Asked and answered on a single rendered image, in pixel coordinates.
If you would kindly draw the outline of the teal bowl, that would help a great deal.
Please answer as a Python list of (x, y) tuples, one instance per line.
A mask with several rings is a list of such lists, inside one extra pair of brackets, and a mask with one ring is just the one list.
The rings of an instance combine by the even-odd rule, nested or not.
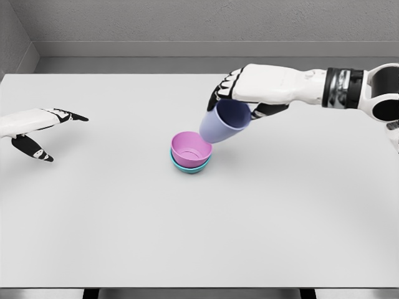
[(211, 156), (210, 156), (202, 165), (200, 165), (200, 166), (198, 166), (198, 167), (195, 167), (195, 168), (186, 168), (186, 167), (184, 167), (184, 166), (182, 166), (182, 165), (180, 165), (180, 164), (178, 164), (178, 163), (176, 162), (175, 158), (174, 158), (173, 155), (172, 155), (172, 150), (170, 150), (169, 154), (170, 154), (170, 159), (171, 159), (173, 165), (174, 165), (178, 170), (180, 170), (181, 172), (186, 173), (186, 174), (196, 174), (196, 173), (199, 173), (200, 171), (204, 170), (204, 168), (207, 166), (207, 164), (208, 164), (209, 161), (211, 160)]

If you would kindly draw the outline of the pink bowl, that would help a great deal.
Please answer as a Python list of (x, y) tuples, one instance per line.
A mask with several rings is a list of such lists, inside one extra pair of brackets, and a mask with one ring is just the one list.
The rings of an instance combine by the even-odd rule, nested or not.
[(212, 144), (205, 142), (194, 131), (182, 131), (171, 140), (172, 157), (185, 168), (201, 166), (211, 156), (212, 151)]

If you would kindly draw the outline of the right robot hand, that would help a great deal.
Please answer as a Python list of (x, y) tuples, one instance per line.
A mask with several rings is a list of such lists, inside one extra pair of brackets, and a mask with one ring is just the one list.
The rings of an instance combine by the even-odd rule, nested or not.
[(286, 110), (294, 100), (294, 87), (301, 71), (275, 65), (248, 64), (234, 70), (216, 86), (208, 101), (210, 112), (222, 99), (253, 103), (251, 119)]

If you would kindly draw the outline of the lavender cup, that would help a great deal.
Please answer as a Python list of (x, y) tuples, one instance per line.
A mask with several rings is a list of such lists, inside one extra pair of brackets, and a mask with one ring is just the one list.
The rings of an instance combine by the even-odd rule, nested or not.
[(221, 99), (205, 114), (199, 134), (207, 143), (218, 143), (243, 131), (250, 121), (251, 111), (246, 103)]

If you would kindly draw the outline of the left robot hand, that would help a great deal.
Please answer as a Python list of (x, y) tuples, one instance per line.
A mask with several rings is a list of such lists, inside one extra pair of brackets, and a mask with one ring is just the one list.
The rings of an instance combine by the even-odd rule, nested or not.
[(27, 134), (45, 130), (69, 120), (88, 121), (89, 119), (59, 108), (33, 108), (0, 116), (0, 138), (10, 137), (13, 147), (19, 151), (32, 158), (51, 163), (54, 161), (53, 157)]

